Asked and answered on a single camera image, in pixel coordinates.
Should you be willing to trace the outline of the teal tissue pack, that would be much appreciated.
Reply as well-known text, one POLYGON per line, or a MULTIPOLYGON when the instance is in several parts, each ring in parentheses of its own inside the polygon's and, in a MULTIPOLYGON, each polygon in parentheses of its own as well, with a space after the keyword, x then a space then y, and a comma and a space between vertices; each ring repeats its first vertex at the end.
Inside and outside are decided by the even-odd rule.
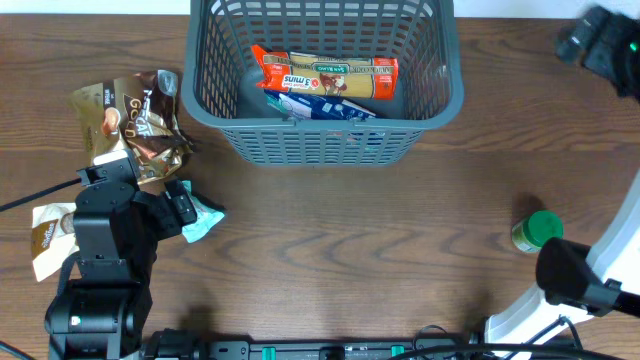
POLYGON ((193 203, 197 215, 195 223, 182 228, 182 235, 188 243, 194 243, 205 237, 215 225, 224 219, 225 214, 209 205, 205 205, 192 192, 192 184, 189 180, 182 180, 181 183, 187 190, 187 194, 193 203))

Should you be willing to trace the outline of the green lid jar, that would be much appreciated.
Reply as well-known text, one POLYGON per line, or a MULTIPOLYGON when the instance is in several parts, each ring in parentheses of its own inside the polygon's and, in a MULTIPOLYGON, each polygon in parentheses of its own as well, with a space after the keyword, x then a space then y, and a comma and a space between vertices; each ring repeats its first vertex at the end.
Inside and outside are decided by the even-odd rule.
POLYGON ((537 211, 513 226, 511 239, 524 253, 536 253, 552 238, 562 238, 564 224, 553 212, 537 211))

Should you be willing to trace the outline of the blue pasta box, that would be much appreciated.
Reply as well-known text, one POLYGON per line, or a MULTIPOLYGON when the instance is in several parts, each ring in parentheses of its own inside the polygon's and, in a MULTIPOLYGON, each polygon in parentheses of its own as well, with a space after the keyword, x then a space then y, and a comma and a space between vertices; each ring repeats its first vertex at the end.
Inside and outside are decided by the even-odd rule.
POLYGON ((377 115, 341 97, 285 93, 265 90, 267 104, 288 117, 303 120, 351 120, 377 115))

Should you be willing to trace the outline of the orange spaghetti pack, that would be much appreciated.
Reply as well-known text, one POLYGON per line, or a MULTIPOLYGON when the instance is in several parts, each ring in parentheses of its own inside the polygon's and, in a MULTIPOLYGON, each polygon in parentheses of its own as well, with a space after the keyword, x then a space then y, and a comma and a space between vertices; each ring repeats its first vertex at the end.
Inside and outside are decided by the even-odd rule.
POLYGON ((334 58, 251 47, 263 72, 259 88, 285 93, 390 100, 399 64, 395 58, 334 58))

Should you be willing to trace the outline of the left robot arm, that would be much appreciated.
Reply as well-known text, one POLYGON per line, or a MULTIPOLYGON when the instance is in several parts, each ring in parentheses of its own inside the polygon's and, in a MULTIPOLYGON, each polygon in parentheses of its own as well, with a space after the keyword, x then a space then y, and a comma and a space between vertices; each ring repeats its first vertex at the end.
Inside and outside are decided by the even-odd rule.
POLYGON ((79 250, 65 260, 46 312, 49 356, 121 359, 141 345, 159 241, 181 234, 197 214, 178 180, 165 194, 142 191, 129 159, 78 176, 84 187, 73 216, 79 250))

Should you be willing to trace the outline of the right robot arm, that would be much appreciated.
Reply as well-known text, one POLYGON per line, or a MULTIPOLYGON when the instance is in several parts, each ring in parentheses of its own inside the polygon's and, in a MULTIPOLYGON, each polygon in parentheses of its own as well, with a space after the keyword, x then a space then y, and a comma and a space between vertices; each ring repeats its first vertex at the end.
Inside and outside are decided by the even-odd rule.
MULTIPOLYGON (((555 50, 610 81, 621 97, 639 96, 639 22, 602 6, 563 30, 555 50)), ((585 359, 581 342, 555 345, 564 329, 612 311, 639 314, 639 183, 592 246, 554 235, 542 246, 536 281, 505 311, 490 316, 473 355, 485 359, 585 359)))

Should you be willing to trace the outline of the white brown snack bag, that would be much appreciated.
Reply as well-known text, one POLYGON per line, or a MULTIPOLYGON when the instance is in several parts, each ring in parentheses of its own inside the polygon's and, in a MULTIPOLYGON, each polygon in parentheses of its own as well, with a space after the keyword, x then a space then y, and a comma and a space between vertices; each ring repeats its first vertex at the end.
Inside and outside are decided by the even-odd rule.
POLYGON ((37 282, 59 270, 79 247, 73 225, 75 203, 52 203, 32 210, 31 256, 37 282))

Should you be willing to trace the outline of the gold coffee bag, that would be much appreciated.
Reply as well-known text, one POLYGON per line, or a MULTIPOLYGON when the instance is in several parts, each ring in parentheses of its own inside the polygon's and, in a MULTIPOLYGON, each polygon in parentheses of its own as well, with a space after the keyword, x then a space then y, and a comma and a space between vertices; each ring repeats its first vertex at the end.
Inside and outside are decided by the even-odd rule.
POLYGON ((107 153, 129 150, 140 184, 175 173, 191 152, 177 120, 178 86, 176 73, 154 70, 72 92, 70 104, 90 163, 107 153))

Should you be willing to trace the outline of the grey plastic basket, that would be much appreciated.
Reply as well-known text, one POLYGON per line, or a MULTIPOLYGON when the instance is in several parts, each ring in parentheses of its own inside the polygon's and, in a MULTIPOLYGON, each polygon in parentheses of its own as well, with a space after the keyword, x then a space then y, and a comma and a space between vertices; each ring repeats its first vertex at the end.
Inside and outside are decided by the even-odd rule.
POLYGON ((182 100, 257 165, 382 166, 464 99, 452 0, 192 0, 182 100))

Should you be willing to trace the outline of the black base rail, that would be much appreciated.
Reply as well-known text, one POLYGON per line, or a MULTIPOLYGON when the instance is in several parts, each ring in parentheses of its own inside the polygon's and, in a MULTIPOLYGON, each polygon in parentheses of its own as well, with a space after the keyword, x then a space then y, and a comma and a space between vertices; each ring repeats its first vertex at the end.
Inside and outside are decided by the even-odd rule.
POLYGON ((154 333, 135 357, 148 360, 367 360, 389 359, 414 350, 463 343, 459 336, 446 332, 421 333, 412 339, 255 342, 241 337, 213 341, 191 332, 166 329, 154 333))

